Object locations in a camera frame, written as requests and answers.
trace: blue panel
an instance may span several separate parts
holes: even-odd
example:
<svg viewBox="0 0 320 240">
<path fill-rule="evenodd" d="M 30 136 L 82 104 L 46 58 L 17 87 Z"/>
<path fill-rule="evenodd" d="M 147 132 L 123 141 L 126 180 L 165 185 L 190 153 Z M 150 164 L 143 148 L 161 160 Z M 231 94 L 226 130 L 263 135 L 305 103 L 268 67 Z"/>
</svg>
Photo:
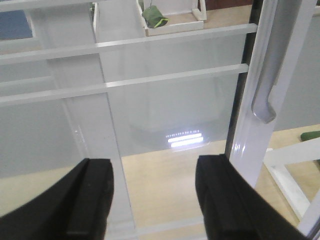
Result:
<svg viewBox="0 0 320 240">
<path fill-rule="evenodd" d="M 32 38 L 24 11 L 0 12 L 0 40 Z"/>
</svg>

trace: white metal bar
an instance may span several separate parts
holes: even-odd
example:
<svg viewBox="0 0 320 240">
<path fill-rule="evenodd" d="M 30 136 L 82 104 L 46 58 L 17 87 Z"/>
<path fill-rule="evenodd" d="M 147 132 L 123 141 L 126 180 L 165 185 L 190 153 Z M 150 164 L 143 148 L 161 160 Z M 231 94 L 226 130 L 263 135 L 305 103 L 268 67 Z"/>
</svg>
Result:
<svg viewBox="0 0 320 240">
<path fill-rule="evenodd" d="M 285 146 L 266 153 L 268 166 L 296 164 L 320 159 L 320 137 Z"/>
<path fill-rule="evenodd" d="M 25 94 L 17 94 L 11 96 L 0 97 L 0 107 L 12 106 L 18 104 L 43 102 L 49 100 L 66 99 L 73 97 L 80 97 L 92 94 L 107 93 L 109 88 L 115 88 L 120 86 L 150 83 L 164 80 L 177 80 L 177 79 L 194 79 L 195 77 L 217 77 L 222 75 L 231 75 L 245 73 L 248 71 L 248 65 L 245 63 L 206 68 L 201 70 L 185 71 L 179 73 L 164 74 L 158 76 L 141 77 L 134 79 L 127 79 L 121 81 L 113 81 L 108 83 L 93 84 L 81 87 L 70 87 L 62 89 L 54 89 L 47 91 L 39 91 Z"/>
<path fill-rule="evenodd" d="M 320 138 L 318 137 L 268 151 L 264 157 L 265 166 L 299 219 L 304 217 L 310 203 L 285 165 L 319 159 L 319 146 Z"/>
<path fill-rule="evenodd" d="M 93 30 L 95 33 L 95 38 L 98 39 L 97 32 L 99 31 L 100 23 L 100 9 L 97 2 L 94 3 L 94 14 L 93 14 Z"/>
<path fill-rule="evenodd" d="M 301 220 L 310 205 L 306 195 L 284 165 L 267 166 L 267 168 L 294 213 Z"/>
<path fill-rule="evenodd" d="M 92 3 L 92 0 L 10 0 L 0 2 L 0 12 L 39 9 L 83 3 Z"/>
<path fill-rule="evenodd" d="M 98 54 L 107 51 L 113 51 L 123 46 L 131 46 L 140 43 L 159 42 L 162 43 L 165 40 L 178 40 L 178 41 L 192 41 L 199 38 L 220 38 L 233 35 L 241 35 L 248 33 L 255 33 L 257 31 L 257 25 L 254 23 L 242 24 L 235 26 L 211 28 L 204 30 L 172 33 L 167 35 L 140 37 L 134 39 L 117 40 L 99 42 L 94 44 L 78 45 L 59 47 L 52 49 L 19 52 L 13 54 L 0 55 L 0 65 L 25 63 L 31 61 L 67 58 L 81 55 Z"/>
<path fill-rule="evenodd" d="M 205 21 L 207 20 L 207 9 L 205 0 L 200 0 L 200 8 L 201 11 L 198 9 L 198 6 L 196 8 L 192 8 L 192 14 L 198 21 Z"/>
<path fill-rule="evenodd" d="M 302 220 L 298 225 L 298 230 L 307 236 L 312 230 L 314 224 L 320 218 L 320 190 L 315 195 L 308 210 L 305 212 Z"/>
</svg>

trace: door handle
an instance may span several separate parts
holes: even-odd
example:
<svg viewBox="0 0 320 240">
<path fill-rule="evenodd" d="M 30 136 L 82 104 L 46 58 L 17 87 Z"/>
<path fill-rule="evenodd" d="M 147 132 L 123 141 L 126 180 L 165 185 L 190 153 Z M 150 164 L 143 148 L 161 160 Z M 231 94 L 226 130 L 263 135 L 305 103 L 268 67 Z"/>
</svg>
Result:
<svg viewBox="0 0 320 240">
<path fill-rule="evenodd" d="M 270 103 L 270 93 L 277 84 L 298 14 L 288 14 L 285 7 L 285 4 L 277 3 L 268 47 L 251 105 L 252 113 L 265 124 L 277 117 Z"/>
</svg>

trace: green cloth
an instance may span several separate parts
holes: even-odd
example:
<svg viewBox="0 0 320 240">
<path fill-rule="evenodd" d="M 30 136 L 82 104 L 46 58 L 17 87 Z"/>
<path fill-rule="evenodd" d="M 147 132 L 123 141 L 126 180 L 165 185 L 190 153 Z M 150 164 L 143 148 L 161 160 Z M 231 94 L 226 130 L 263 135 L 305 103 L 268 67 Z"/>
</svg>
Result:
<svg viewBox="0 0 320 240">
<path fill-rule="evenodd" d="M 308 141 L 311 139 L 316 139 L 320 137 L 320 131 L 309 131 L 309 132 L 304 132 L 301 134 L 300 138 L 301 141 Z"/>
<path fill-rule="evenodd" d="M 149 28 L 155 29 L 161 27 L 168 22 L 168 18 L 165 18 L 156 6 L 150 6 L 142 12 L 146 23 Z"/>
</svg>

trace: gray wall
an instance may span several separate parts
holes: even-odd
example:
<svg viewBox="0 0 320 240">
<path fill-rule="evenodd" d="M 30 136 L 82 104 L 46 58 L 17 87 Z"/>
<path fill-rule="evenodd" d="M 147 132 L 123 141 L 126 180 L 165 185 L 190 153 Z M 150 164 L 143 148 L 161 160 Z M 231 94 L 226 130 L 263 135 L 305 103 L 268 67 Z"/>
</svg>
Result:
<svg viewBox="0 0 320 240">
<path fill-rule="evenodd" d="M 275 131 L 315 124 L 320 124 L 320 16 L 312 18 Z"/>
</svg>

